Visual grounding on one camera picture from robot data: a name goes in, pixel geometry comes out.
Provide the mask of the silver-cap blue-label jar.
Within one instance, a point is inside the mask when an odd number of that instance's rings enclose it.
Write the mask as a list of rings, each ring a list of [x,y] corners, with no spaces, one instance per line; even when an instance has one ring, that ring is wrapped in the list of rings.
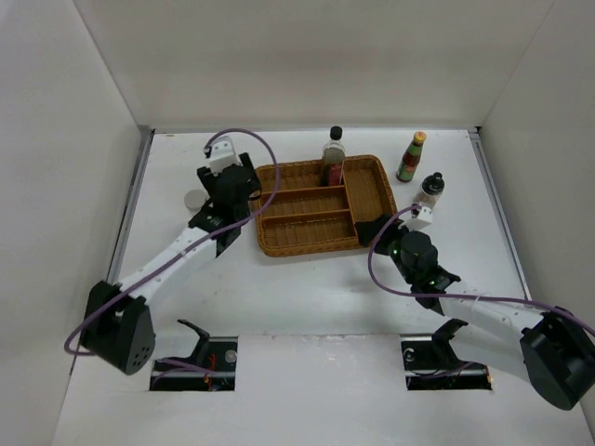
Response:
[[[190,190],[185,194],[183,202],[191,213],[196,213],[201,209],[208,198],[208,194],[203,190]]]

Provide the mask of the tall red-label glass bottle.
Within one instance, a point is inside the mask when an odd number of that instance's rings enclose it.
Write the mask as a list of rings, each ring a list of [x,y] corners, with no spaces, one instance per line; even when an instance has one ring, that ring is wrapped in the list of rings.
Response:
[[[330,128],[330,140],[323,148],[322,185],[340,186],[343,183],[343,168],[346,151],[342,144],[343,128],[334,125]]]

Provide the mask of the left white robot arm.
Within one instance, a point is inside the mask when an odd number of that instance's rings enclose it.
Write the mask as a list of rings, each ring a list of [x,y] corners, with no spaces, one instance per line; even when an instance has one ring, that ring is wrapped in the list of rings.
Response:
[[[248,153],[228,158],[220,171],[211,162],[197,174],[209,197],[175,241],[128,277],[98,282],[90,290],[80,345],[126,375],[138,372],[154,354],[150,304],[218,258],[251,217],[251,195],[260,182]]]

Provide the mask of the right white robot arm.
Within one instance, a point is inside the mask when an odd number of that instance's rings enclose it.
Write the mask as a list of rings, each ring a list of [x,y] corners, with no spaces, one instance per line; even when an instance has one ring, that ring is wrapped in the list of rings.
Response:
[[[431,357],[449,368],[459,361],[492,366],[531,385],[551,406],[569,411],[594,386],[594,329],[569,310],[535,300],[489,296],[443,268],[422,228],[430,220],[383,214],[355,225],[370,256],[387,256],[413,298],[447,319]]]

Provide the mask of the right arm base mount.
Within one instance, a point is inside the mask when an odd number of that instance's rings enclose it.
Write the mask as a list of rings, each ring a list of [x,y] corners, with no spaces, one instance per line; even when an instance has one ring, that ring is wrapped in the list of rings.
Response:
[[[401,338],[405,385],[409,391],[491,390],[485,365],[460,360],[450,341],[467,324],[450,320],[432,334]]]

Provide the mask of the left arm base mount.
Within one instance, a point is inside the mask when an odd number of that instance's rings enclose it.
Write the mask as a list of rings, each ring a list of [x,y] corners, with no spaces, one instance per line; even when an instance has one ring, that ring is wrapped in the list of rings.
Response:
[[[150,391],[234,391],[237,365],[237,338],[215,337],[195,324],[178,320],[198,335],[187,357],[157,361]]]

